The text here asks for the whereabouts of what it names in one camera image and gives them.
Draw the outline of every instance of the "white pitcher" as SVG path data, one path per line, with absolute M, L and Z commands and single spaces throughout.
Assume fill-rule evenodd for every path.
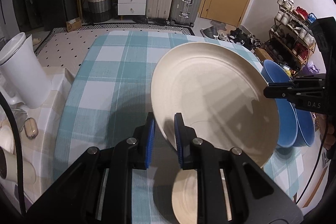
M 31 35 L 26 39 L 24 32 L 19 33 L 2 48 L 0 72 L 15 92 L 10 97 L 0 86 L 9 105 L 23 102 L 29 108 L 38 108 L 48 98 L 51 81 L 35 56 Z

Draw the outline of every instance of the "cardboard box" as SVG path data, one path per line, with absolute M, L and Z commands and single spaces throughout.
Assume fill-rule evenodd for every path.
M 254 54 L 258 56 L 261 62 L 263 62 L 266 59 L 273 61 L 271 56 L 269 56 L 269 54 L 262 48 L 256 48 Z
M 67 32 L 75 31 L 81 27 L 82 27 L 82 21 L 79 17 L 67 21 Z

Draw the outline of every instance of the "table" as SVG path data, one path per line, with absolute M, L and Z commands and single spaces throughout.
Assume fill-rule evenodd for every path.
M 132 136 L 151 111 L 150 83 L 156 63 L 171 48 L 197 41 L 227 47 L 262 69 L 244 47 L 214 39 L 144 31 L 112 31 L 98 37 L 64 107 L 56 139 L 54 180 L 88 147 L 104 149 Z M 300 149 L 276 151 L 264 170 L 288 195 L 294 195 L 303 172 Z M 178 171 L 176 152 L 157 127 L 150 168 L 133 170 L 134 223 L 177 223 L 171 191 Z
M 27 138 L 24 129 L 20 132 L 23 159 L 33 165 L 37 175 L 34 184 L 24 185 L 24 191 L 30 203 L 35 202 L 53 182 L 53 157 L 58 125 L 74 80 L 72 74 L 62 67 L 44 67 L 43 70 L 52 83 L 47 100 L 36 109 L 17 105 L 27 112 L 28 117 L 36 120 L 39 130 L 33 140 Z M 12 203 L 18 207 L 18 200 L 14 196 L 16 183 L 1 178 L 0 183 L 10 195 Z

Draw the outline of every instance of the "blue bowl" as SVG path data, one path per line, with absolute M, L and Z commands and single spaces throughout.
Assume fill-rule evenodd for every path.
M 271 60 L 263 62 L 262 76 L 268 83 L 283 83 L 290 80 L 285 71 Z M 297 134 L 298 123 L 295 110 L 290 102 L 286 99 L 275 99 L 279 113 L 279 139 L 278 146 L 288 148 L 293 146 Z
M 312 146 L 315 139 L 315 126 L 310 112 L 296 109 L 296 117 L 299 126 L 293 146 Z

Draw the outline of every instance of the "human hand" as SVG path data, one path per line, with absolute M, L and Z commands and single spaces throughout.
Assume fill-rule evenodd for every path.
M 326 125 L 327 125 L 327 119 L 325 115 L 321 115 L 319 114 L 319 121 L 320 121 L 320 140 L 322 141 L 325 130 L 326 130 Z M 335 131 L 335 127 L 331 122 L 328 122 L 328 132 L 327 132 L 327 136 L 325 138 L 323 147 L 327 150 L 329 150 L 331 148 L 332 145 L 334 145 L 334 143 L 336 142 L 336 138 L 333 135 L 334 131 Z

